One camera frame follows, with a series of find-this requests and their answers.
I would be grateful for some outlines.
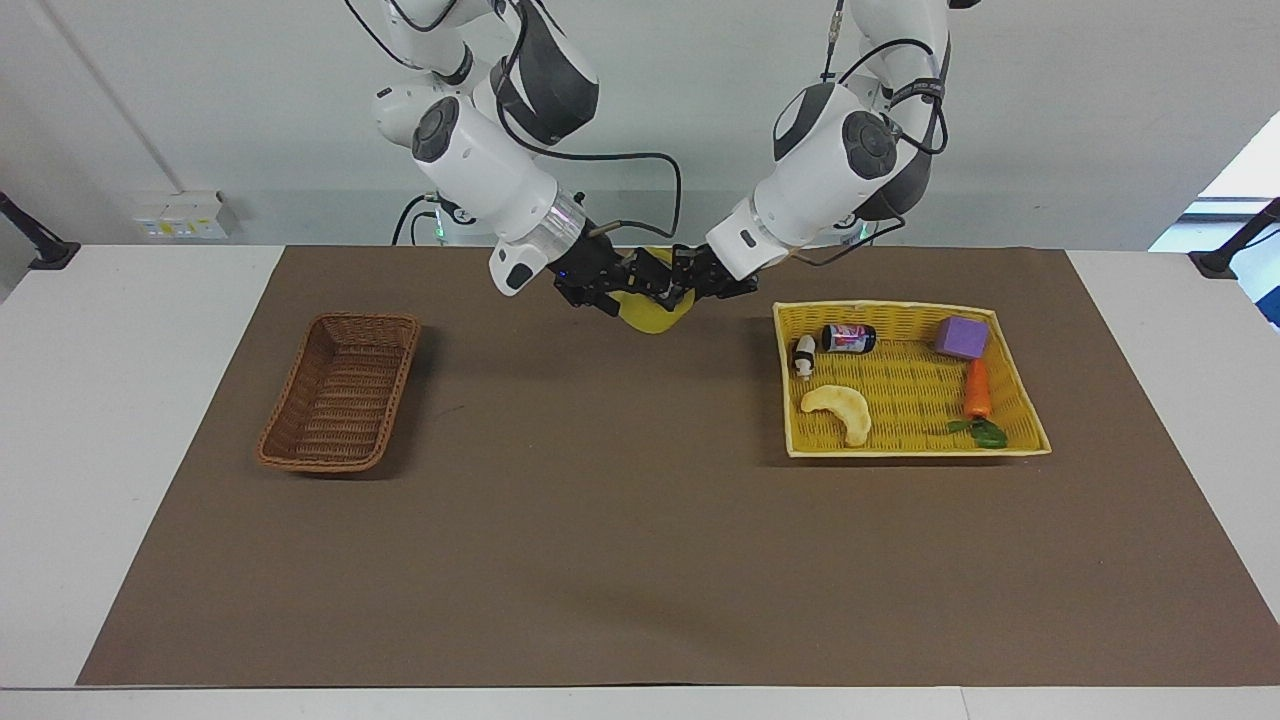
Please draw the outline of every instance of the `black stand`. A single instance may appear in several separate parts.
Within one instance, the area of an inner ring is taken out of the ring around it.
[[[13,200],[9,200],[9,196],[3,192],[0,192],[0,214],[9,218],[9,222],[36,246],[40,258],[27,265],[32,270],[61,270],[79,251],[78,242],[65,242],[42,225],[40,220],[14,205]]]
[[[1213,281],[1235,281],[1235,273],[1231,272],[1231,260],[1235,255],[1249,246],[1254,238],[1262,234],[1262,231],[1267,229],[1271,223],[1280,220],[1280,197],[1271,201],[1270,205],[1262,209],[1261,213],[1253,217],[1240,232],[1235,233],[1231,240],[1226,241],[1226,245],[1219,247],[1212,252],[1192,252],[1192,263],[1199,269],[1201,274],[1206,278]]]

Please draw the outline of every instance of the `toy carrot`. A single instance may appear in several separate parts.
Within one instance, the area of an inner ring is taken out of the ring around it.
[[[951,433],[969,430],[978,447],[1004,450],[1009,447],[1009,436],[998,425],[988,420],[991,416],[991,382],[987,364],[982,359],[969,364],[969,375],[964,384],[964,420],[947,424]]]
[[[979,357],[969,364],[969,378],[964,386],[964,416],[970,420],[991,415],[991,383],[987,379],[987,364]]]

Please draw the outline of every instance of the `white table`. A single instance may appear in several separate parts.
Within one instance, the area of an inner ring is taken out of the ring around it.
[[[0,305],[0,717],[1280,717],[1280,688],[70,689],[280,252],[91,246]],[[1071,260],[1280,611],[1280,336],[1183,256]]]

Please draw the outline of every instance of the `white wall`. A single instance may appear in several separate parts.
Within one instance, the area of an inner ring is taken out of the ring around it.
[[[773,119],[819,69],[832,8],[548,4],[604,78],[596,122],[567,149],[663,149],[691,188],[721,197],[768,172]],[[952,149],[896,241],[1148,247],[1280,108],[1276,18],[1274,0],[988,0],[954,13]],[[509,45],[492,20],[468,36],[488,56]],[[367,117],[372,91],[404,72],[337,0],[10,0],[0,73],[111,199],[116,241],[128,238],[120,196],[177,181],[223,190],[247,241],[381,243],[422,186]],[[136,127],[111,117],[116,104]],[[12,132],[0,126],[0,156]],[[657,163],[553,165],[589,192],[669,183]]]
[[[1280,197],[1280,115],[1202,193],[1204,197]]]
[[[64,238],[110,242],[131,237],[124,215],[104,186],[84,174],[84,165],[0,74],[0,190]],[[0,217],[0,300],[35,256],[31,242]]]

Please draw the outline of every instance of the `brown wicker basket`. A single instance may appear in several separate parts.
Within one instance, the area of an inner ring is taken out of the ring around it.
[[[311,322],[257,461],[294,473],[360,473],[381,460],[421,325],[411,315],[334,313]]]

